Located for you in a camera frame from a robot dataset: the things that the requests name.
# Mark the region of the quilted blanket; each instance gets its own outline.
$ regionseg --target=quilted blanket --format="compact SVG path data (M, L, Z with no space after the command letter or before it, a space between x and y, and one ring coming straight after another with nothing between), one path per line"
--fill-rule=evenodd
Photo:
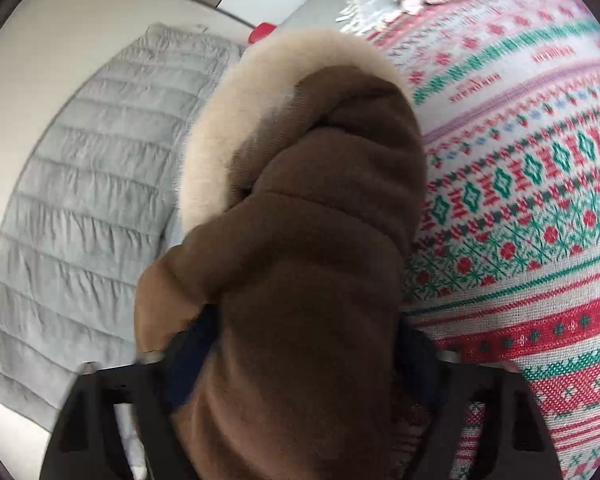
M600 25L580 1L430 7L370 38L411 88L428 197L404 312L471 362L513 360L565 479L600 464ZM470 474L482 406L450 477ZM398 420L392 478L422 427Z
M230 41L154 25L42 135L0 229L0 402L8 408L50 430L81 363L134 360L136 281L181 237L180 144L241 54Z

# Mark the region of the fair isle pattern fabric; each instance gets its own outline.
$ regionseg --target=fair isle pattern fabric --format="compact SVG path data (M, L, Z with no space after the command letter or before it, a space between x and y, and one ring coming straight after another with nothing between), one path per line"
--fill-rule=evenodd
M471 0L370 41L411 89L429 163L404 313L465 361L513 360L566 480L600 464L600 26L573 0ZM467 478L469 406L450 478ZM423 428L398 420L391 478Z

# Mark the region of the red snowflake motif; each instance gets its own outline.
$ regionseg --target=red snowflake motif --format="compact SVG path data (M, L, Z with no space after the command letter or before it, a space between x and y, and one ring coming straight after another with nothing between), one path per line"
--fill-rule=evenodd
M467 258L466 256L463 256L462 258L460 258L458 260L458 272L460 274L466 274L468 273L472 267L474 266L474 264L472 263L472 261Z
M424 79L424 72L421 72L420 70L414 70L413 72L411 72L411 75L409 76L409 83L414 84L414 85L419 85L420 83L422 83L423 79Z
M496 34L498 36L502 36L505 32L505 28L502 25L494 25L493 23L487 27L487 30L490 34Z
M517 25L521 25L522 27L528 27L529 25L531 25L531 22L523 16L516 16L513 19L513 21L516 22Z
M505 242L500 248L500 256L505 260L510 260L516 255L516 246L511 242Z
M548 12L544 12L544 10L540 10L538 12L538 16L540 16L543 20L547 20L548 22L554 21L554 17Z
M573 12L571 12L566 7L558 7L558 10L560 10L560 12L563 13L565 16L569 16L570 18L573 18Z
M451 54L443 54L442 52L436 54L436 65L448 65L451 62Z
M493 285L495 282L496 282L496 279L489 274L488 276L485 276L482 279L482 281L480 282L480 286Z
M421 285L427 285L427 283L429 283L429 279L430 276L426 270L421 270L416 277L417 282Z
M544 230L544 241L548 244L555 244L558 239L558 229L553 226L549 226Z
M581 476L581 475L582 475L582 476L584 476L584 475L583 475L583 473L584 473L584 472L587 470L587 466L588 466L588 465L589 465L589 464L587 464L587 463L584 463L584 464L579 464L579 465L576 467L576 469L574 469L574 471L573 471L573 476L574 476L574 478L577 478L577 477L579 477L579 476Z
M600 467L600 456L594 460L592 471L595 471Z
M470 49L474 49L478 46L478 40L476 40L475 38L463 38L462 39L462 44L464 45L465 48L470 48Z
M592 229L593 227L595 227L597 221L598 221L598 217L591 209L585 211L584 215L582 215L582 222L589 229Z

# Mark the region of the red and green knit pattern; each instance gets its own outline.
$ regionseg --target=red and green knit pattern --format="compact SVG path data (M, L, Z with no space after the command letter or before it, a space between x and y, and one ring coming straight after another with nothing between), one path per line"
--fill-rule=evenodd
M472 0L370 41L404 74L428 195L405 314L471 362L514 360L565 479L600 464L600 26L572 0ZM450 473L467 478L481 407ZM422 428L399 421L392 478Z

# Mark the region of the green diamond motif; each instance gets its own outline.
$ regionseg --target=green diamond motif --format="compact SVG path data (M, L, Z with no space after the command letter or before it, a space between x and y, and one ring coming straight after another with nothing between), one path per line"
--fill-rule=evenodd
M571 169L571 154L557 142L553 143L553 149L552 159L554 162L564 171L569 171Z
M533 45L536 44L536 38L533 37L532 34L530 34L529 32L523 32L522 34L519 35L518 37L520 39L520 41L526 45Z
M582 132L578 132L578 149L587 155L589 160L596 160L596 145Z
M511 195L511 183L513 179L501 168L496 170L496 178L493 181L493 189L500 193L501 197L509 198Z
M493 45L488 46L487 48L484 49L484 51L482 51L483 56L485 56L487 59L498 59L502 53L499 49L497 49L496 47L494 47Z
M528 176L536 185L542 182L542 164L528 153L525 155L525 167L522 168L522 173Z
M421 105L425 101L426 98L427 98L427 91L424 88L418 88L413 93L413 101L417 105Z
M482 68L482 60L478 56L469 56L466 59L466 63L473 70L480 70Z
M551 35L545 31L545 30L537 30L536 31L538 33L538 38L540 38L541 40L545 40L545 41L551 41L552 37Z
M440 225L444 225L446 222L446 214L449 212L449 204L446 203L440 195L436 197L433 203L433 209L431 214L438 221Z
M440 92L445 87L445 77L441 75L437 75L429 81L429 87L434 92Z
M464 186L464 194L462 195L462 203L469 208L469 211L475 213L480 205L480 190L471 182L467 182Z
M459 66L453 66L446 71L446 74L454 81L460 81L465 76L466 72Z
M567 30L562 27L547 27L549 33L553 34L556 38L566 38Z
M514 52L519 48L518 44L514 40L502 40L500 44L505 50L509 50L510 52Z

